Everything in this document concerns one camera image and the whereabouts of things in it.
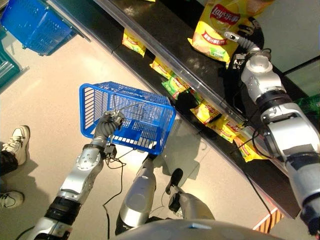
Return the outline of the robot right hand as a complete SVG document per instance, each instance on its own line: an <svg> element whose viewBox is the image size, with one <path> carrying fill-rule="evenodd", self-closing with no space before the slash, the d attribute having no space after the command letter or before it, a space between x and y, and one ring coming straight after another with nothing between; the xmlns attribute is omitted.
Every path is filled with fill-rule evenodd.
<svg viewBox="0 0 320 240"><path fill-rule="evenodd" d="M254 17L245 19L244 23L235 27L235 30L225 31L223 36L237 43L247 53L262 50L265 44L261 25Z"/></svg>

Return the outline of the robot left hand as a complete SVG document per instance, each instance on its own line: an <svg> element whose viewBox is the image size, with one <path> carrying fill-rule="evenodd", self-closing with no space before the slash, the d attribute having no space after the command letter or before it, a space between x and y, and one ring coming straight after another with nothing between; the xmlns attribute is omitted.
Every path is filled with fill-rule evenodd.
<svg viewBox="0 0 320 240"><path fill-rule="evenodd" d="M93 139L106 141L116 130L120 130L125 120L119 110L108 110L100 117L93 134Z"/></svg>

